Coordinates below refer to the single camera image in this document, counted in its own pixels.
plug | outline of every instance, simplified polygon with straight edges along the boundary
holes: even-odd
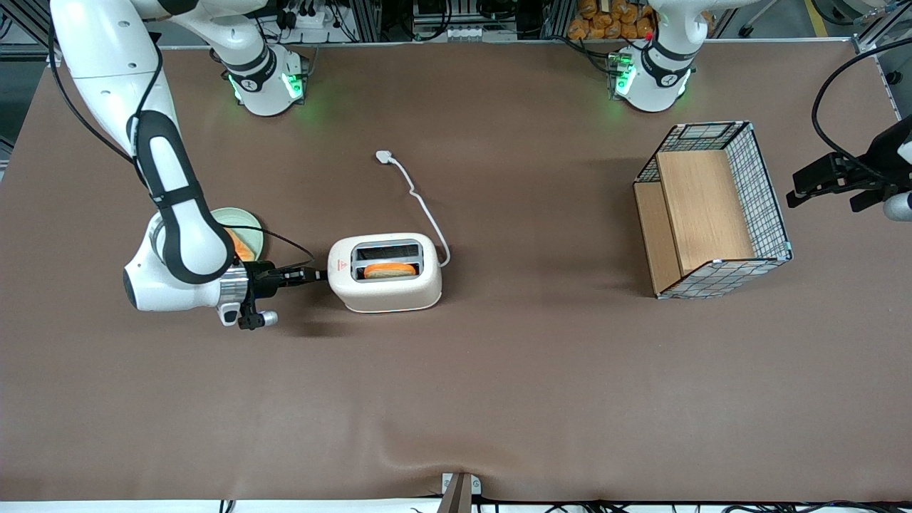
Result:
[[[377,156],[377,160],[380,161],[381,164],[388,164],[393,159],[393,152],[390,152],[387,150],[380,150],[379,152],[377,152],[376,156]]]

plate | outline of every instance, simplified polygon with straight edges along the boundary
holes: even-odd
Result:
[[[253,214],[242,208],[234,208],[232,206],[213,210],[212,217],[222,225],[263,227]],[[241,239],[241,242],[247,244],[247,247],[254,252],[254,260],[259,260],[260,254],[263,253],[263,232],[244,230],[242,228],[231,228],[231,231]]]

green indicator light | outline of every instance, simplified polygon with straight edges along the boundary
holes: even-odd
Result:
[[[237,90],[237,82],[234,81],[234,77],[229,75],[228,81],[231,82],[231,87],[234,89],[234,97],[237,98],[238,101],[241,101],[241,93]]]
[[[289,77],[283,73],[282,81],[285,83],[285,88],[288,89],[288,94],[292,98],[301,98],[301,91],[304,89],[301,85],[301,79],[295,76]]]
[[[633,66],[627,68],[623,74],[621,74],[620,79],[617,80],[617,93],[618,94],[627,94],[630,91],[630,85],[633,83],[633,78],[637,75],[637,69]]]

table surface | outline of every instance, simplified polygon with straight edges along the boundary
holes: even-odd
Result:
[[[793,262],[659,301],[631,187],[673,124],[746,119],[784,204],[852,55],[709,44],[646,114],[562,45],[327,48],[307,104],[256,119],[205,52],[165,52],[211,208],[321,258],[431,235],[389,149],[452,244],[433,309],[357,315],[317,284],[256,332],[131,308],[154,209],[46,74],[0,184],[0,498],[406,497],[462,470],[511,500],[911,499],[910,225],[820,198],[784,212]],[[870,61],[821,114],[854,152],[895,120]]]

yellow floor line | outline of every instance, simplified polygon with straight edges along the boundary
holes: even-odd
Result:
[[[828,37],[829,34],[826,32],[824,19],[821,18],[820,14],[817,13],[817,10],[814,9],[811,0],[804,0],[804,7],[807,9],[807,15],[811,17],[811,25],[814,26],[814,33],[817,37]]]

